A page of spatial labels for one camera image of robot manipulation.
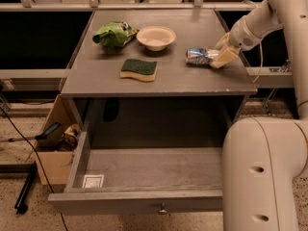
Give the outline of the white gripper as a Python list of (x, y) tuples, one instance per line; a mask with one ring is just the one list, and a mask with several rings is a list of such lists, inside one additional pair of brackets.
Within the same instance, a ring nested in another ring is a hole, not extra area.
[(225, 33), (217, 42), (215, 49), (220, 50), (211, 61), (210, 66), (221, 68), (239, 57), (240, 48), (249, 51), (262, 41), (248, 27), (246, 17), (243, 16), (231, 28), (230, 33)]

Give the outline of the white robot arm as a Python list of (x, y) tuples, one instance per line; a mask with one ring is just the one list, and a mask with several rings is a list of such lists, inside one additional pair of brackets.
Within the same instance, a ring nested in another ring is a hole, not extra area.
[(307, 0), (256, 6), (219, 40), (213, 66), (230, 63), (278, 29), (284, 31), (299, 118), (245, 118), (228, 130), (222, 148), (224, 231), (299, 231), (293, 179), (307, 175)]

